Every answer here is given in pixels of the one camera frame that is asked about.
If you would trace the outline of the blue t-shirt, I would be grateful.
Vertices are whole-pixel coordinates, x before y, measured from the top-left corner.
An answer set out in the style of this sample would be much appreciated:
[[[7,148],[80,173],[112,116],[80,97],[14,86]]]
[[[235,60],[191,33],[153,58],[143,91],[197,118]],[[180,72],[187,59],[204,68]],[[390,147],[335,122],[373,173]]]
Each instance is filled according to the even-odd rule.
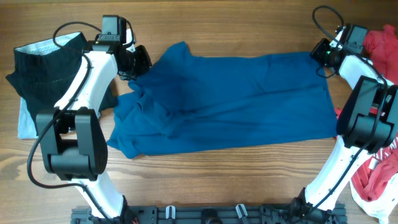
[[[179,42],[128,83],[108,145],[132,159],[333,137],[317,68],[308,52],[199,57]]]

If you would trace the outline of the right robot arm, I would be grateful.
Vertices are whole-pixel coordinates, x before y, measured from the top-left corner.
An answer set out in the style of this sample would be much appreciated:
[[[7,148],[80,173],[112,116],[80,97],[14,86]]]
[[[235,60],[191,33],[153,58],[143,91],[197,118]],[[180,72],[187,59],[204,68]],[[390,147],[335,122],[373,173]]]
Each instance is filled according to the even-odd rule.
[[[335,147],[317,177],[293,199],[291,223],[328,223],[345,185],[371,154],[390,145],[397,132],[397,86],[361,55],[367,28],[346,24],[311,56],[343,77],[353,91],[336,125]]]

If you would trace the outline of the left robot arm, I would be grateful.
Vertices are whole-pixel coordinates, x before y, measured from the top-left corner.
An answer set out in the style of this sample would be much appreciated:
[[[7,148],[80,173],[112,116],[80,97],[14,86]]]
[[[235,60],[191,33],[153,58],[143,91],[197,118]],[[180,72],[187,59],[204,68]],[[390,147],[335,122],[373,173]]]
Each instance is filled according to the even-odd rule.
[[[56,189],[34,178],[32,159],[40,148],[46,171],[63,181],[58,187],[77,188],[89,203],[87,223],[139,221],[106,171],[108,147],[98,121],[100,104],[115,76],[136,80],[152,65],[146,48],[135,43],[129,21],[104,15],[95,40],[77,51],[81,65],[67,92],[36,118],[39,136],[28,156],[29,179],[44,189]]]

